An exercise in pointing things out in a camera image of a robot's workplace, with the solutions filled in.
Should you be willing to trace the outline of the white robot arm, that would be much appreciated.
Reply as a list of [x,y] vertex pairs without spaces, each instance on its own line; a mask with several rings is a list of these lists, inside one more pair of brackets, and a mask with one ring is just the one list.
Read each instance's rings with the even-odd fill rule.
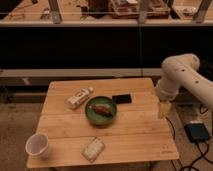
[[162,76],[156,85],[161,101],[172,101],[184,87],[213,113],[213,82],[198,73],[199,58],[192,54],[167,57],[161,65]]

